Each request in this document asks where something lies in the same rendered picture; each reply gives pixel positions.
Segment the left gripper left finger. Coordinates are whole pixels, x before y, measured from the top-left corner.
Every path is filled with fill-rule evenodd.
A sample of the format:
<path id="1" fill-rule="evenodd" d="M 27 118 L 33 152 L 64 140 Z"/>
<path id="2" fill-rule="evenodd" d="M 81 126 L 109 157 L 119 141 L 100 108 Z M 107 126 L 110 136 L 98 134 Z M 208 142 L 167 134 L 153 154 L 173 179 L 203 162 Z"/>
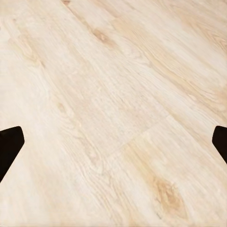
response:
<path id="1" fill-rule="evenodd" d="M 20 126 L 0 131 L 0 183 L 25 143 Z"/>

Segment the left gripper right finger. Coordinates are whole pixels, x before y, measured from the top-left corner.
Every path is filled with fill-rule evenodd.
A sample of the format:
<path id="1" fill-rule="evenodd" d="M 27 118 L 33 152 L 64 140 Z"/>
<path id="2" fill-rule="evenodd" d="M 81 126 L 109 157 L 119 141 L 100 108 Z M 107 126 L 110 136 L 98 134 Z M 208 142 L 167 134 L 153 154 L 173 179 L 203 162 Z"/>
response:
<path id="1" fill-rule="evenodd" d="M 227 164 L 227 128 L 226 127 L 216 126 L 212 137 L 212 143 Z"/>

